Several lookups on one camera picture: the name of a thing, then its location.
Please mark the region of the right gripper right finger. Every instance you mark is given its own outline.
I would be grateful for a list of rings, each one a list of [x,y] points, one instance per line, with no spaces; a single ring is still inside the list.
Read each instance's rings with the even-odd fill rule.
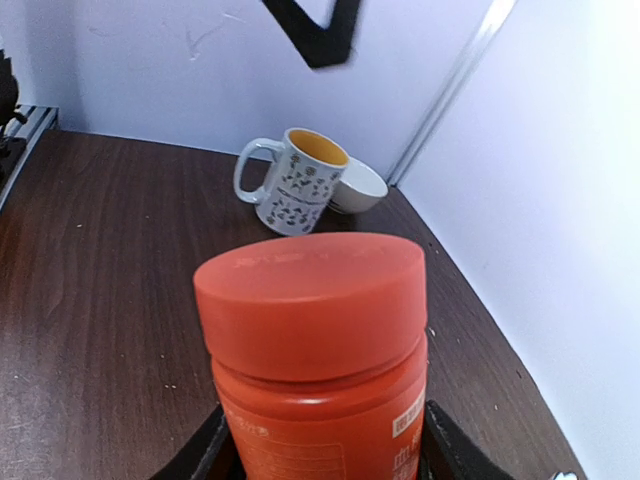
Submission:
[[[496,465],[434,400],[427,400],[422,428],[422,478],[514,480]]]

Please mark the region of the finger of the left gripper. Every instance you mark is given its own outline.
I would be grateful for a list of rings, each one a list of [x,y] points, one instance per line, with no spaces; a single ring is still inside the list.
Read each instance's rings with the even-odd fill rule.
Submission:
[[[297,1],[264,0],[263,5],[310,69],[336,67],[349,61],[360,0],[335,1],[326,27],[317,24]]]

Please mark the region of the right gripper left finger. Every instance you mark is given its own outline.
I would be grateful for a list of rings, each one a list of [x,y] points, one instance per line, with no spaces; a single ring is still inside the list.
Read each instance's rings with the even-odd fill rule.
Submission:
[[[227,437],[229,427],[218,405],[176,455],[150,480],[205,479]]]

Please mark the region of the orange pill bottle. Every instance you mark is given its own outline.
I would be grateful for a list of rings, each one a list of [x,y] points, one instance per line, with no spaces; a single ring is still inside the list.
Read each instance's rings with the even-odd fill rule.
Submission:
[[[414,479],[428,343],[399,364],[328,383],[265,382],[214,364],[214,381],[250,479]]]

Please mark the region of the orange bottle cap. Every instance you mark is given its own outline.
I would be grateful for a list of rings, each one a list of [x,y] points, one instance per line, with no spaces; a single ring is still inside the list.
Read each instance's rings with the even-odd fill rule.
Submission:
[[[425,253],[399,236],[253,243],[206,261],[193,283],[212,358],[250,378],[360,375],[397,364],[425,335]]]

